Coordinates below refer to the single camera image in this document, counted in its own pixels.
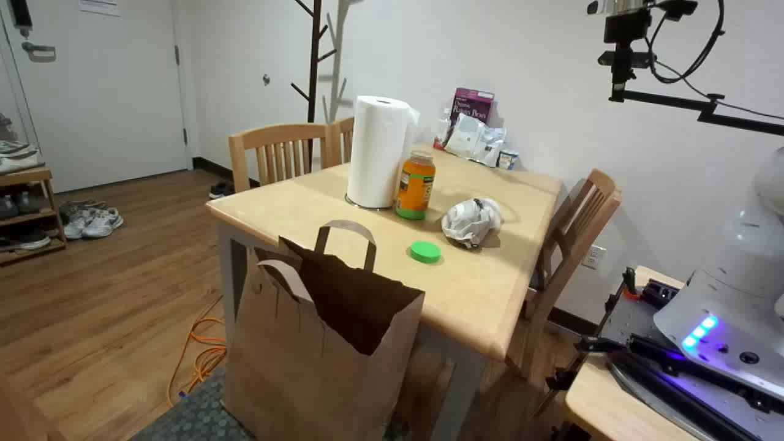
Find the shelf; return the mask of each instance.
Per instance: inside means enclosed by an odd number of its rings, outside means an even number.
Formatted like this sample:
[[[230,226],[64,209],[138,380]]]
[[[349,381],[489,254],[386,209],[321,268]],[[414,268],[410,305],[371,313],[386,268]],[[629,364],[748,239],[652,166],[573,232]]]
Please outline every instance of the shelf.
[[[40,214],[6,217],[6,221],[0,221],[0,227],[6,227],[6,226],[19,226],[19,223],[33,223],[33,221],[40,221],[40,217],[56,217],[56,214],[54,214],[51,209],[43,209]]]
[[[0,252],[0,268],[2,268],[2,264],[10,264],[10,261],[18,261],[18,260],[29,260],[29,256],[35,256],[35,254],[64,249],[64,248],[67,248],[64,239],[51,238],[50,248],[43,248],[43,249]]]
[[[0,187],[40,184],[40,181],[50,181],[50,179],[51,179],[51,170],[35,166],[35,170],[0,174]]]

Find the paper bag handle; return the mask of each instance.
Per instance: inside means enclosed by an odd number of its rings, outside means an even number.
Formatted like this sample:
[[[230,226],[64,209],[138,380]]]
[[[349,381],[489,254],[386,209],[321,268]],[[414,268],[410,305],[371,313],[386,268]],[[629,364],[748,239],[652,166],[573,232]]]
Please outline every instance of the paper bag handle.
[[[309,288],[304,286],[304,282],[300,279],[291,264],[283,260],[263,260],[260,268],[275,269],[288,282],[291,296],[313,303],[313,296],[309,293]]]
[[[362,234],[369,239],[366,271],[372,271],[376,249],[377,249],[376,248],[376,238],[372,238],[372,232],[369,227],[362,227],[361,223],[353,223],[353,221],[331,221],[324,227],[318,227],[317,254],[324,254],[331,227],[351,231],[351,232],[359,232],[359,234]]]

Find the white door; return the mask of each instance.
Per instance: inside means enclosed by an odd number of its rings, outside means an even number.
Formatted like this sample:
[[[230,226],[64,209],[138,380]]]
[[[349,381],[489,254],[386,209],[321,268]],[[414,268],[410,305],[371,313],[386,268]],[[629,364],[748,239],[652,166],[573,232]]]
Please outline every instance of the white door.
[[[29,37],[0,13],[56,192],[184,170],[173,2],[27,5]]]

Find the tabletop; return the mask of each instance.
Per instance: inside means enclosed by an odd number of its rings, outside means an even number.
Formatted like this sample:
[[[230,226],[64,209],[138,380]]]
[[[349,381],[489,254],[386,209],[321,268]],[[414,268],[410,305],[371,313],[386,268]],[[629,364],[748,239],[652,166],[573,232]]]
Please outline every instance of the tabletop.
[[[600,356],[590,356],[573,380],[566,407],[576,418],[609,439],[694,439],[654,410],[627,394],[604,364]]]
[[[489,170],[443,151],[433,151],[433,162],[436,184],[424,221],[351,205],[349,165],[218,199],[209,211],[256,239],[290,238],[304,248],[313,248],[324,223],[356,221],[376,234],[376,271],[427,291],[429,328],[506,358],[562,187],[551,176]],[[443,238],[442,216],[476,196],[495,199],[506,226],[480,249],[463,249]],[[442,261],[414,261],[408,254],[414,239],[436,242]],[[362,249],[361,238],[331,234],[328,252],[346,261],[361,261]]]

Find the table leg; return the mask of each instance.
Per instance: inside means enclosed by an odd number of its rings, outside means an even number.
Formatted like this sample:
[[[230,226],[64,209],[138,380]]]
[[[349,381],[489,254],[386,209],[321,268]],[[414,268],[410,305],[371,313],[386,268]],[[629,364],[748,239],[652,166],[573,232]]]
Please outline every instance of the table leg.
[[[230,231],[218,227],[218,254],[222,254],[222,286],[224,286],[224,308],[225,308],[225,332],[230,335],[233,323],[239,319],[248,249],[244,242],[233,238]]]
[[[438,418],[433,423],[433,432],[429,439],[458,439],[460,428],[467,423],[468,410],[473,405],[473,397],[480,386],[484,370],[485,370],[485,356],[476,352],[470,348],[463,348],[438,332],[429,335],[427,342],[436,342],[438,352],[448,356],[454,359],[454,372],[442,401]]]

